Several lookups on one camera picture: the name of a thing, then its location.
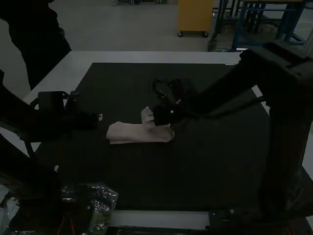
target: white table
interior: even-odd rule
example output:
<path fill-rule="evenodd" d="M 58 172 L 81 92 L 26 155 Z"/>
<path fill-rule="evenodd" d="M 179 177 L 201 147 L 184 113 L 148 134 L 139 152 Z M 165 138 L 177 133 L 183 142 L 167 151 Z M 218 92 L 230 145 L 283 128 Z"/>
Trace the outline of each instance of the white table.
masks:
<path fill-rule="evenodd" d="M 102 52 L 72 51 L 58 64 L 51 73 L 24 99 L 30 103 L 38 92 L 75 90 L 92 63 L 181 63 L 181 64 L 236 64 L 239 53 L 220 52 Z M 253 88 L 257 96 L 261 95 L 257 87 Z M 23 141 L 4 129 L 0 133 L 27 154 Z M 40 143 L 34 143 L 36 150 Z M 303 167 L 313 179 L 313 135 L 309 135 Z M 5 190 L 0 189 L 0 200 Z M 190 211 L 115 211 L 112 226 L 142 226 L 159 228 L 204 229 L 208 224 L 208 213 Z"/>

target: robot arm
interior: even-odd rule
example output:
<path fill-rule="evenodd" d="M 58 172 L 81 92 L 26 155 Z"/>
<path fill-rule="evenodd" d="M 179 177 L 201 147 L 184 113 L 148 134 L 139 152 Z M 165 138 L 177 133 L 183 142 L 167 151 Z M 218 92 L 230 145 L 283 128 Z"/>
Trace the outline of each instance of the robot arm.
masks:
<path fill-rule="evenodd" d="M 299 169 L 313 121 L 313 59 L 275 43 L 244 51 L 234 69 L 206 91 L 196 94 L 181 80 L 168 83 L 174 102 L 156 91 L 155 124 L 184 118 L 216 119 L 266 101 L 270 107 L 267 169 L 260 186 L 263 214 L 291 210 L 299 201 Z M 263 96 L 224 113 L 217 108 L 258 85 Z"/>

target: caster wheel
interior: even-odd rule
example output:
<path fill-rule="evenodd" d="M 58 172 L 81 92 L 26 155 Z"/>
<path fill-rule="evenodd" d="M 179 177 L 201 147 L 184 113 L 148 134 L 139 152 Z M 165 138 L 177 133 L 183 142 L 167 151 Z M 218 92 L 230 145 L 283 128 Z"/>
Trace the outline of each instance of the caster wheel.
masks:
<path fill-rule="evenodd" d="M 207 43 L 207 51 L 213 51 L 216 47 L 216 39 L 210 39 L 210 41 L 208 41 Z"/>
<path fill-rule="evenodd" d="M 209 33 L 206 32 L 206 31 L 204 31 L 204 32 L 202 32 L 202 36 L 203 36 L 204 38 L 207 38 L 207 37 L 209 36 Z"/>

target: cable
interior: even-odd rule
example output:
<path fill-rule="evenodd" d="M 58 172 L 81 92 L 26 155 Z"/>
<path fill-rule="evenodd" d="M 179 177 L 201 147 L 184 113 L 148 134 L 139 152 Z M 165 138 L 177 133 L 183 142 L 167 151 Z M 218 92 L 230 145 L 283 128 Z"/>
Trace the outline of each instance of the cable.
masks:
<path fill-rule="evenodd" d="M 72 227 L 72 232 L 73 232 L 73 235 L 75 235 L 73 221 L 72 221 L 72 219 L 71 219 L 71 218 L 69 218 L 69 220 L 70 220 L 70 224 L 71 224 L 71 227 Z"/>
<path fill-rule="evenodd" d="M 38 98 L 36 98 L 33 101 L 31 101 L 29 106 L 34 109 L 37 104 L 38 104 Z"/>
<path fill-rule="evenodd" d="M 37 160 L 36 154 L 33 150 L 33 147 L 31 146 L 31 143 L 28 141 L 24 141 L 24 143 L 30 159 Z"/>
<path fill-rule="evenodd" d="M 60 235 L 60 231 L 61 231 L 61 228 L 62 228 L 62 226 L 63 226 L 63 223 L 64 223 L 64 215 L 63 215 L 62 223 L 61 223 L 61 225 L 60 225 L 60 227 L 59 227 L 58 235 Z"/>

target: crumpled plastic wrap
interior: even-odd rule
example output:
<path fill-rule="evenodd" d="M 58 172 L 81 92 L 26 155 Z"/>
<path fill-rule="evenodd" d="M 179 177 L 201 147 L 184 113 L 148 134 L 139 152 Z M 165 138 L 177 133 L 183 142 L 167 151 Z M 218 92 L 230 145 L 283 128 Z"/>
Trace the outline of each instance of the crumpled plastic wrap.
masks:
<path fill-rule="evenodd" d="M 82 203 L 87 206 L 86 209 L 90 210 L 92 214 L 87 231 L 75 233 L 76 235 L 104 235 L 106 233 L 110 224 L 111 213 L 116 206 L 118 193 L 104 184 L 69 184 L 61 188 L 61 193 L 64 202 Z M 30 234 L 35 235 L 37 233 L 36 231 L 10 232 L 10 235 Z"/>

